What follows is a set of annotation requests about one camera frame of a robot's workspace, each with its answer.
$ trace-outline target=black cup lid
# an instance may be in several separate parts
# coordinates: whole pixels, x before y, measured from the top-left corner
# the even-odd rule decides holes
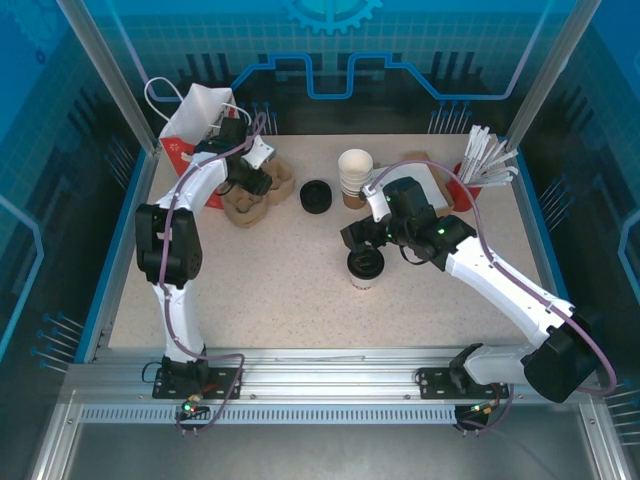
[[[349,253],[347,268],[351,275],[363,280],[371,280],[382,273],[384,257],[380,250],[369,248],[362,253]]]
[[[311,180],[300,189],[302,208],[309,213],[324,213],[331,206],[331,187],[322,180]]]

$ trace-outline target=enclosure floor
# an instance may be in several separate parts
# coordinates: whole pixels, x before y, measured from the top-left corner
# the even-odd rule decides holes
[[[473,289],[433,265],[412,266],[397,247],[382,249],[385,270],[368,291],[355,289],[340,229],[370,214],[349,210],[340,194],[337,159],[363,148],[382,165],[411,150],[453,167],[466,135],[342,135],[265,137],[296,171],[296,191],[248,230],[220,210],[197,219],[204,263],[194,282],[196,312],[210,347],[330,348],[504,344],[524,339],[515,325]],[[149,196],[156,201],[177,177],[160,159]],[[322,179],[333,190],[324,214],[306,213],[300,187]],[[484,190],[478,204],[492,248],[538,281],[511,187]],[[473,223],[471,213],[462,214]],[[111,347],[161,347],[160,307],[131,261]]]

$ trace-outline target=black bracket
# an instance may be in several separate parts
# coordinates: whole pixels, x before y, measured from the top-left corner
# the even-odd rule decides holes
[[[237,368],[209,368],[206,385],[216,385],[211,391],[204,394],[204,400],[222,400],[227,391],[231,387],[233,377],[236,375]],[[242,373],[238,380],[238,385],[234,387],[231,400],[240,398],[240,390],[242,385]],[[169,375],[166,370],[159,368],[156,372],[156,379],[153,385],[151,396],[156,399],[163,400],[184,400],[194,393],[198,393],[203,385],[200,382],[190,378],[177,375]]]
[[[422,400],[495,400],[497,394],[502,400],[509,397],[506,385],[500,385],[496,394],[492,385],[478,385],[473,380],[467,384],[466,394],[462,393],[451,380],[448,367],[421,368],[416,372],[415,382]]]

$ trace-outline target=stack of paper cups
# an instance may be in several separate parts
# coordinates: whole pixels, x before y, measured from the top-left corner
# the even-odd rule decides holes
[[[338,169],[344,204],[354,210],[364,207],[366,201],[361,200],[359,195],[362,187],[371,181],[373,174],[371,155],[358,148],[347,150],[338,159]]]

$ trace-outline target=glass enclosure wall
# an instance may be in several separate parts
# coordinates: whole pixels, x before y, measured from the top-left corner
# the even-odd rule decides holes
[[[0,44],[0,476],[18,479],[31,473],[140,149],[55,2],[1,2]],[[58,312],[77,325],[43,320]]]
[[[604,313],[607,354],[631,389],[640,386],[639,20],[637,2],[602,2],[522,143],[569,296]],[[640,410],[625,410],[615,412],[629,413],[615,417],[631,423],[621,438],[637,443]]]
[[[131,89],[232,86],[269,133],[506,133],[574,0],[88,0]],[[161,110],[176,109],[161,82]]]

